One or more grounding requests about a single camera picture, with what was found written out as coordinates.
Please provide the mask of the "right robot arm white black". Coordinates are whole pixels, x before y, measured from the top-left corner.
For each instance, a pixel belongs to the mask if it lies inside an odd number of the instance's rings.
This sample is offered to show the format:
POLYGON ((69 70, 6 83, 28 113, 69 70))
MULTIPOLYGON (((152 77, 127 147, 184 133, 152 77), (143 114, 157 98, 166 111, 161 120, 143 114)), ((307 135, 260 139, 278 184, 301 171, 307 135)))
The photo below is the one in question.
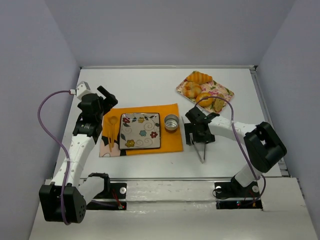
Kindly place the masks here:
POLYGON ((246 165, 230 181, 216 184, 217 199, 243 198, 257 178, 287 154, 287 148, 268 122, 257 125, 235 122, 214 112, 206 115, 196 106, 185 116, 189 121, 184 124, 187 145, 207 145, 220 136, 236 141, 246 155, 246 165))

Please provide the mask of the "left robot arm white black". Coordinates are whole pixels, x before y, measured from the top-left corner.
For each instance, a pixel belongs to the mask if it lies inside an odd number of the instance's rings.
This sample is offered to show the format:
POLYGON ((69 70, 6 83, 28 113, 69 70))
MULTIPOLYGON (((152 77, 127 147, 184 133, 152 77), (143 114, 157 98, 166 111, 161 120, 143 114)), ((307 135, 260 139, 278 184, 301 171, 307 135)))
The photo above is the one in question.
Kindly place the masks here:
POLYGON ((58 143, 65 153, 59 170, 49 184, 43 184, 39 189, 39 200, 47 222, 79 224, 84 219, 87 205, 98 194, 108 194, 111 190, 107 173, 91 173, 84 183, 80 183, 88 157, 102 134, 103 117, 118 104, 116 97, 103 86, 97 90, 101 95, 91 92, 88 84, 81 82, 76 89, 68 91, 80 100, 77 106, 81 113, 72 132, 70 147, 58 143))

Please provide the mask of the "metal tongs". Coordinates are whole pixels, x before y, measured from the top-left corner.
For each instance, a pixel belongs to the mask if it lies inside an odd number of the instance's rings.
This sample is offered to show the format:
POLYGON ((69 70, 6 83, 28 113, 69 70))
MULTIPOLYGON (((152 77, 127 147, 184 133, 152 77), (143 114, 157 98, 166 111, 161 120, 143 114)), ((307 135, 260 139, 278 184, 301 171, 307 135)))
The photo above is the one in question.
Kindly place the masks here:
MULTIPOLYGON (((181 121, 183 123, 183 128, 184 128, 184 124, 187 123, 185 122, 184 118, 181 117, 181 121)), ((192 146, 197 154, 197 157, 200 161, 201 164, 204 164, 205 163, 205 160, 206 160, 206 157, 205 157, 205 153, 206 153, 206 144, 204 143, 204 152, 203 152, 203 155, 201 155, 201 151, 200 151, 200 148, 199 148, 199 144, 194 142, 194 126, 193 126, 193 134, 190 134, 190 137, 191 139, 193 140, 193 145, 189 145, 189 146, 192 146)))

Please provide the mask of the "herb toast slice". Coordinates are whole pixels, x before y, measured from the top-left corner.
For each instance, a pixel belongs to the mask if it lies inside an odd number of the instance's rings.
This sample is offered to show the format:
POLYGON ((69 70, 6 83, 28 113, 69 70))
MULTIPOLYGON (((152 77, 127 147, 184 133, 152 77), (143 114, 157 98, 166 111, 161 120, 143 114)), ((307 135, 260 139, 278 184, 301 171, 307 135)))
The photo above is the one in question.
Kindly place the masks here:
POLYGON ((219 93, 214 100, 213 108, 216 113, 219 113, 224 108, 224 95, 219 93))

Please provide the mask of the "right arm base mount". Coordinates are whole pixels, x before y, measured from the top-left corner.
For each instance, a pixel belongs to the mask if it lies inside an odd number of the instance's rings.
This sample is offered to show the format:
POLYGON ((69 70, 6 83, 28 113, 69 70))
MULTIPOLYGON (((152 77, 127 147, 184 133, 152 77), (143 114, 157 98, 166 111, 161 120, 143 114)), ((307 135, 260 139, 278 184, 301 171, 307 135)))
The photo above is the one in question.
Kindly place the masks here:
POLYGON ((258 183, 253 181, 246 187, 235 186, 229 181, 214 183, 213 197, 218 210, 263 209, 258 183))

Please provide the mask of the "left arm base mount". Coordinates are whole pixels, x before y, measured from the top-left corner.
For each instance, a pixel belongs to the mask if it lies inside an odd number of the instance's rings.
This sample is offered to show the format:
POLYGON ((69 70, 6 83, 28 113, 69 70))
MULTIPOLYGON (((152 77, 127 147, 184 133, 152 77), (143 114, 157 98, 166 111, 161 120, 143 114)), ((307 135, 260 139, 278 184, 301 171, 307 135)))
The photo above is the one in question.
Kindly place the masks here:
POLYGON ((127 183, 111 182, 110 190, 103 190, 86 205, 88 211, 125 211, 127 183))

